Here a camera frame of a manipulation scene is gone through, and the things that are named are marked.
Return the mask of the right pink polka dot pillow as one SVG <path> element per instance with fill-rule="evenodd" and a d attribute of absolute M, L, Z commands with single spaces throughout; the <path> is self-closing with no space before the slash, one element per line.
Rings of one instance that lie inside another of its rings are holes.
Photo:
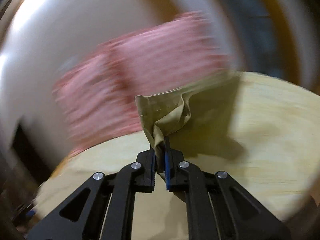
<path fill-rule="evenodd" d="M 122 37 L 112 46 L 110 65 L 129 98 L 175 89 L 229 66 L 229 57 L 207 34 L 199 12 Z"/>

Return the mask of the beige khaki pants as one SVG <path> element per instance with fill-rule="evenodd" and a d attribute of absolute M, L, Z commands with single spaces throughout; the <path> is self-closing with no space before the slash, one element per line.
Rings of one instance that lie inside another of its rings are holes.
<path fill-rule="evenodd" d="M 213 155 L 234 161 L 244 151 L 229 136 L 240 73 L 223 70 L 203 80 L 135 98 L 143 131 L 164 172 L 164 141 L 185 157 Z"/>

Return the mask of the pink polka dot pillow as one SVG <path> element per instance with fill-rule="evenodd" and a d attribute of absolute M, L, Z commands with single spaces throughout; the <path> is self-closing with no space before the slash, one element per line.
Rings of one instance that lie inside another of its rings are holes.
<path fill-rule="evenodd" d="M 98 51 L 72 68 L 57 81 L 53 94 L 73 142 L 71 156 L 142 129 L 113 50 Z"/>
<path fill-rule="evenodd" d="M 175 89 L 229 66 L 229 57 L 207 34 L 199 12 L 122 37 L 112 46 L 110 65 L 129 98 Z"/>

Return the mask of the wooden door frame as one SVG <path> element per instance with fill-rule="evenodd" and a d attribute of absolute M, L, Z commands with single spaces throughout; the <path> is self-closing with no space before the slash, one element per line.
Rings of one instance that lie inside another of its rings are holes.
<path fill-rule="evenodd" d="M 149 0 L 163 20 L 202 11 L 246 70 L 319 86 L 319 10 L 312 0 Z"/>

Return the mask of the left pink polka dot pillow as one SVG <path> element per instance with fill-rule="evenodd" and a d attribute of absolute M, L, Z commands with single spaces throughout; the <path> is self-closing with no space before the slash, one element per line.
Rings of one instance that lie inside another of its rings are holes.
<path fill-rule="evenodd" d="M 142 129 L 113 50 L 98 51 L 72 68 L 57 81 L 53 94 L 73 142 L 71 156 Z"/>

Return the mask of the yellow floral bed sheet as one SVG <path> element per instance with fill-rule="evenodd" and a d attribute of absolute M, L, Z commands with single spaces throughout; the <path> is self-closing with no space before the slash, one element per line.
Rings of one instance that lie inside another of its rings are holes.
<path fill-rule="evenodd" d="M 319 239 L 319 96 L 265 75 L 240 77 L 228 134 L 187 135 L 171 146 L 206 172 L 228 172 L 288 222 L 294 239 Z M 40 187 L 37 215 L 48 215 L 94 172 L 117 172 L 149 146 L 140 131 L 65 159 Z"/>

